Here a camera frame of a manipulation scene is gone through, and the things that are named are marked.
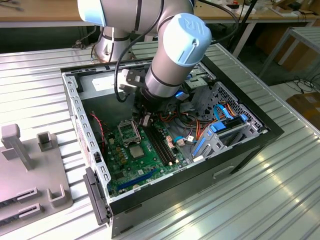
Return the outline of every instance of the blue expansion slot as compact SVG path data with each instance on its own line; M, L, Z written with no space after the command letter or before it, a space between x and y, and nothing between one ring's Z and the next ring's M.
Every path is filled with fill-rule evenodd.
M117 187L117 190L119 191L120 189L125 189L125 188L130 187L130 186L132 186L132 185L135 185L135 184L137 184L137 183L139 183L139 182L141 182L141 181L143 181L143 180L146 180L146 179L151 178L151 177L152 177L152 174L154 174L154 172L155 172L156 170L157 170L157 169L155 168L155 169L151 170L150 172L148 172L148 173L146 173L146 174L144 174L144 175L142 175L142 176L138 176L137 178L135 178L135 179L133 179L133 180L127 181L127 182L119 185L119 186Z

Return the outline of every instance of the red wire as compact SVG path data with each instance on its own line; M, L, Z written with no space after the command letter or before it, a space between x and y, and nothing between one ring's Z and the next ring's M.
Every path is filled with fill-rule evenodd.
M100 126L101 135L102 135L102 153L104 153L104 149L105 149L105 134L104 134L104 130L102 128L101 121L99 120L99 118L96 117L96 115L94 115L92 113L90 113L90 115L95 118L95 120L98 122L98 124Z

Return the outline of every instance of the cardboard box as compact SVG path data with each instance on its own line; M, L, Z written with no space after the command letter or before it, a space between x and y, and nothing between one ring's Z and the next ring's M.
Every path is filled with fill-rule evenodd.
M286 102L290 104L312 125L320 130L320 93L312 92L296 94L289 97Z

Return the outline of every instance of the green circuit board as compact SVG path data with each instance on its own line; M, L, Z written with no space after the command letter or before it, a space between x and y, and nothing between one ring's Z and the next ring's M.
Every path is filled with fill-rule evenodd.
M163 141L167 144L166 136L170 136L169 131L165 128L162 122L158 121L154 123L154 126L163 136ZM164 165L144 130L141 127L138 127L138 131L141 137L140 143L134 143L128 147L124 146L118 129L111 130L107 135L107 167L111 174L111 181L108 184L108 190L112 197L118 196L151 182L154 179L179 170L188 164L187 161L184 160L179 147L175 147L173 150L170 149L170 152L178 162L174 162L172 165ZM120 185L146 174L151 174L151 177L139 181L134 185L119 189Z

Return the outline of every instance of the blue cable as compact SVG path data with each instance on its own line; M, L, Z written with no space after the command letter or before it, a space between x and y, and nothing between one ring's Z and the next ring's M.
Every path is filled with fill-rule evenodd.
M173 142L176 143L180 139L184 139L184 137L183 136L177 136L175 139L173 139Z
M218 119L218 121L220 121L220 117L219 117L219 114L218 114L218 108L220 108L222 110L222 112L224 113L224 115L228 118L228 119L234 119L228 112L228 110L222 106L221 104L217 104L213 107L213 113L216 117L216 119Z

